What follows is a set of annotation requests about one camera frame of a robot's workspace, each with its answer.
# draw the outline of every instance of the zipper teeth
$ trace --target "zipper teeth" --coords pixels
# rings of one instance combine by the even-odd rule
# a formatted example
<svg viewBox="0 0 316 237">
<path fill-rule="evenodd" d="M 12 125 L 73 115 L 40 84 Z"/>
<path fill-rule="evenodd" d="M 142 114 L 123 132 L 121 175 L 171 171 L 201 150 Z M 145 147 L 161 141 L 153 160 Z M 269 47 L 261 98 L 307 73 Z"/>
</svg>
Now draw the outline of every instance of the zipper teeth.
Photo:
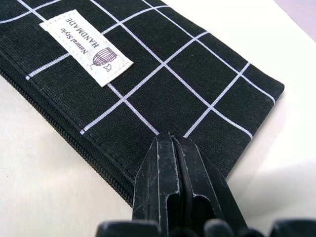
<svg viewBox="0 0 316 237">
<path fill-rule="evenodd" d="M 55 130 L 81 155 L 85 161 L 107 181 L 107 183 L 129 204 L 132 204 L 132 196 L 109 174 L 92 156 L 63 129 L 32 97 L 30 97 L 14 80 L 11 79 L 3 70 L 3 76 L 54 128 Z"/>
</svg>

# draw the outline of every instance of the grid pattern fabric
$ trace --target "grid pattern fabric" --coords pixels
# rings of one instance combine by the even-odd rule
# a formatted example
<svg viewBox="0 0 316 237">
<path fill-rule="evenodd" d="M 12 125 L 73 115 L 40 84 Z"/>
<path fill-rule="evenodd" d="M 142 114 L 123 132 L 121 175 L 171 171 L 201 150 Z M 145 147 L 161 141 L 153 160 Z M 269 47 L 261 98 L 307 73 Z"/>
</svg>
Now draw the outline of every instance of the grid pattern fabric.
<svg viewBox="0 0 316 237">
<path fill-rule="evenodd" d="M 73 9 L 134 62 L 103 88 L 39 26 Z M 191 138 L 226 176 L 284 89 L 159 0 L 4 0 L 0 16 L 0 52 L 21 83 L 131 183 L 165 131 Z"/>
</svg>

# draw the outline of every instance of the fabric label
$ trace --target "fabric label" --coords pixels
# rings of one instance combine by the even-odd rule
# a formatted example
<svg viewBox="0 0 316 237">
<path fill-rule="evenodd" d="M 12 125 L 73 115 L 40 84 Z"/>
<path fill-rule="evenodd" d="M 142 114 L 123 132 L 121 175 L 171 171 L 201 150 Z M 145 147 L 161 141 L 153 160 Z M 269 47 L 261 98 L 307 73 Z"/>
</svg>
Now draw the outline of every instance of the fabric label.
<svg viewBox="0 0 316 237">
<path fill-rule="evenodd" d="M 53 17 L 40 26 L 48 31 L 102 87 L 133 64 L 77 10 Z"/>
</svg>

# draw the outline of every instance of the white background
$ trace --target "white background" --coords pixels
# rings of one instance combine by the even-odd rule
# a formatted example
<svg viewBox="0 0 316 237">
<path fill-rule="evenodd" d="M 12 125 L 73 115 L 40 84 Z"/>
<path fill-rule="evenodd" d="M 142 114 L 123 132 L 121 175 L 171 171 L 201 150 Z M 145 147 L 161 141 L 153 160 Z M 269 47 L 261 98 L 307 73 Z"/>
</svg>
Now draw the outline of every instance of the white background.
<svg viewBox="0 0 316 237">
<path fill-rule="evenodd" d="M 316 218 L 313 42 L 273 0 L 165 0 L 285 84 L 228 183 L 250 227 Z M 94 236 L 131 208 L 0 79 L 0 236 Z"/>
</svg>

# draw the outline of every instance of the white grid line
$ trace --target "white grid line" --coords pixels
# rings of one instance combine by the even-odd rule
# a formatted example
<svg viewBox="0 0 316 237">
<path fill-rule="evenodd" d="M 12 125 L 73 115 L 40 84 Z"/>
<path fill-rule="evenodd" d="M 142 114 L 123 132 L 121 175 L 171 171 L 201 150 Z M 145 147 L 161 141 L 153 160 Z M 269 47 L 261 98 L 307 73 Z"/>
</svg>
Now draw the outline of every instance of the white grid line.
<svg viewBox="0 0 316 237">
<path fill-rule="evenodd" d="M 148 2 L 146 2 L 145 0 L 142 0 L 144 3 L 146 3 L 148 6 L 153 7 L 152 5 L 150 5 Z M 187 32 L 185 29 L 183 29 L 179 24 L 177 24 L 176 22 L 174 22 L 172 19 L 170 19 L 169 17 L 167 17 L 165 14 L 163 14 L 162 12 L 158 11 L 157 9 L 155 9 L 155 11 L 157 11 L 160 15 L 164 16 L 166 19 L 168 19 L 170 22 L 172 22 L 175 26 L 177 26 L 179 29 L 181 29 L 184 33 L 186 33 L 188 36 L 190 36 L 191 38 L 194 38 L 194 36 L 192 36 L 189 32 Z M 235 73 L 238 73 L 238 71 L 233 68 L 230 64 L 228 64 L 224 59 L 222 59 L 218 54 L 216 54 L 213 50 L 211 50 L 209 47 L 207 47 L 204 43 L 202 43 L 199 40 L 196 40 L 198 43 L 200 43 L 204 48 L 206 48 L 210 53 L 212 53 L 216 58 L 218 58 L 221 62 L 223 62 L 227 67 L 229 67 L 231 70 L 233 70 Z M 254 88 L 256 88 L 257 90 L 259 90 L 260 92 L 264 93 L 265 95 L 267 95 L 272 101 L 273 104 L 276 103 L 276 100 L 274 99 L 274 97 L 272 95 L 270 95 L 269 93 L 265 92 L 264 90 L 260 89 L 258 86 L 256 86 L 254 83 L 252 83 L 248 78 L 246 78 L 244 75 L 242 75 L 242 78 L 244 78 L 247 82 L 249 82 Z"/>
<path fill-rule="evenodd" d="M 25 8 L 27 8 L 31 13 L 33 13 L 35 16 L 37 16 L 40 20 L 42 21 L 46 21 L 46 19 L 44 17 L 42 17 L 41 15 L 39 15 L 33 8 L 31 8 L 30 6 L 28 6 L 25 2 L 23 2 L 22 0 L 17 0 L 19 3 L 21 3 Z"/>
<path fill-rule="evenodd" d="M 56 3 L 56 2 L 59 2 L 59 1 L 61 1 L 61 0 L 54 0 L 54 1 L 47 2 L 47 3 L 45 3 L 45 4 L 42 4 L 42 5 L 40 5 L 40 6 L 35 7 L 35 8 L 34 8 L 34 11 L 39 10 L 39 9 L 41 9 L 42 7 L 51 5 L 51 4 Z M 10 19 L 7 19 L 7 20 L 0 21 L 0 24 L 17 20 L 17 19 L 19 19 L 19 18 L 21 18 L 21 17 L 23 17 L 23 16 L 26 16 L 26 15 L 28 15 L 28 14 L 30 14 L 30 13 L 32 13 L 32 12 L 31 12 L 31 11 L 27 11 L 27 12 L 25 12 L 25 13 L 22 13 L 21 15 L 16 16 L 16 17 L 13 17 L 13 18 L 10 18 Z"/>
<path fill-rule="evenodd" d="M 242 76 L 242 74 L 246 71 L 246 69 L 249 67 L 250 63 L 248 62 L 246 66 L 243 67 L 243 69 L 238 72 L 237 76 L 226 86 L 226 88 L 222 91 L 222 93 L 214 100 L 214 102 L 208 106 L 207 110 L 197 119 L 197 121 L 190 127 L 190 129 L 186 132 L 186 134 L 183 137 L 188 137 L 194 129 L 202 122 L 202 120 L 205 118 L 205 116 L 211 111 L 214 110 L 214 106 L 219 102 L 219 100 L 226 94 L 226 92 L 235 84 L 235 82 L 238 80 L 239 77 Z M 228 121 L 230 124 L 234 125 L 235 127 L 239 128 L 240 130 L 244 131 L 250 136 L 250 139 L 252 139 L 252 134 L 246 130 L 245 128 L 239 126 L 238 124 L 232 122 L 225 116 L 221 116 L 223 119 Z"/>
<path fill-rule="evenodd" d="M 153 9 L 157 9 L 157 8 L 161 8 L 161 7 L 169 7 L 169 6 L 163 5 L 163 6 L 156 6 L 156 7 L 147 8 L 147 9 L 145 9 L 145 10 L 142 10 L 142 11 L 140 11 L 140 12 L 137 12 L 137 13 L 135 13 L 135 14 L 133 14 L 133 15 L 131 15 L 131 16 L 125 18 L 124 20 L 121 21 L 121 23 L 124 23 L 124 22 L 126 22 L 126 21 L 128 21 L 128 20 L 130 20 L 130 19 L 132 19 L 132 18 L 134 18 L 134 17 L 136 17 L 136 16 L 138 16 L 138 15 L 144 13 L 144 12 L 147 12 L 147 11 L 150 11 L 150 10 L 153 10 Z M 119 23 L 116 23 L 116 24 L 112 25 L 111 27 L 107 28 L 106 30 L 104 30 L 101 34 L 102 34 L 102 35 L 105 35 L 107 32 L 113 30 L 114 28 L 116 28 L 116 27 L 119 26 L 119 25 L 120 25 Z M 58 62 L 64 60 L 64 59 L 67 58 L 68 56 L 70 56 L 70 54 L 69 54 L 69 53 L 65 53 L 64 55 L 60 56 L 59 58 L 56 58 L 56 59 L 54 59 L 53 61 L 51 61 L 51 62 L 49 62 L 49 63 L 47 63 L 47 64 L 45 64 L 45 65 L 43 65 L 43 66 L 41 66 L 41 67 L 39 67 L 39 68 L 37 68 L 37 69 L 34 70 L 34 71 L 32 71 L 31 73 L 29 73 L 28 76 L 25 77 L 25 79 L 26 79 L 26 80 L 29 80 L 31 77 L 35 76 L 36 74 L 40 73 L 41 71 L 43 71 L 43 70 L 45 70 L 45 69 L 47 69 L 47 68 L 53 66 L 54 64 L 56 64 L 56 63 L 58 63 Z"/>
<path fill-rule="evenodd" d="M 158 135 L 159 132 L 132 106 L 127 99 L 125 99 L 121 93 L 114 86 L 108 84 L 108 87 L 134 112 L 134 114 L 155 134 Z"/>
<path fill-rule="evenodd" d="M 207 32 L 204 32 L 197 36 L 202 37 L 203 35 L 207 34 Z M 164 61 L 162 64 L 160 64 L 155 70 L 153 70 L 147 77 L 145 77 L 140 83 L 138 83 L 133 89 L 131 89 L 124 97 L 122 97 L 119 100 L 119 103 L 115 103 L 112 107 L 110 107 L 108 110 L 106 110 L 103 114 L 101 114 L 98 118 L 96 118 L 94 121 L 89 123 L 86 127 L 84 127 L 83 130 L 80 131 L 80 134 L 83 135 L 86 131 L 88 131 L 91 127 L 93 127 L 95 124 L 97 124 L 100 120 L 105 118 L 110 112 L 112 112 L 118 105 L 120 105 L 124 100 L 127 100 L 128 97 L 130 97 L 135 91 L 137 91 L 143 84 L 145 84 L 153 75 L 155 75 L 161 68 L 167 66 L 166 64 L 170 62 L 175 56 L 177 56 L 182 50 L 184 50 L 186 47 L 188 47 L 194 40 L 189 41 L 184 46 L 182 46 L 180 49 L 178 49 L 175 53 L 173 53 L 166 61 Z"/>
</svg>

